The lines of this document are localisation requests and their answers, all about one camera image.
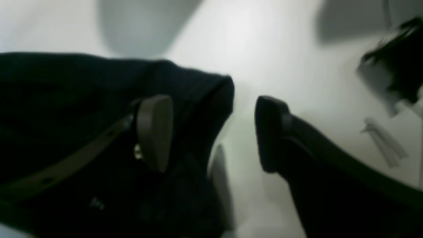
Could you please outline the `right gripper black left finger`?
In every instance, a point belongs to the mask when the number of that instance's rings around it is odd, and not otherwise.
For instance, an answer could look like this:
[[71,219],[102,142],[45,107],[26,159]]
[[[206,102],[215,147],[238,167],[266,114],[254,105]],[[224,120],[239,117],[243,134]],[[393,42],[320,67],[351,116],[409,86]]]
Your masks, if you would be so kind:
[[171,96],[158,94],[141,100],[131,113],[73,154],[39,172],[1,185],[1,201],[14,204],[53,188],[95,160],[124,132],[136,134],[136,159],[145,161],[153,171],[165,172],[173,132]]

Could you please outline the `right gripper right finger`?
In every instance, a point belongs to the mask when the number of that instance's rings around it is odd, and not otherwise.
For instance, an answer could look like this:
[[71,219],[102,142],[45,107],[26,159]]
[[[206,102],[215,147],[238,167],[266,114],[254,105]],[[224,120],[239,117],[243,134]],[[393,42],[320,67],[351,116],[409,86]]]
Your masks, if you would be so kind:
[[287,181],[307,237],[422,237],[422,191],[355,160],[274,97],[258,97],[255,128],[260,164]]

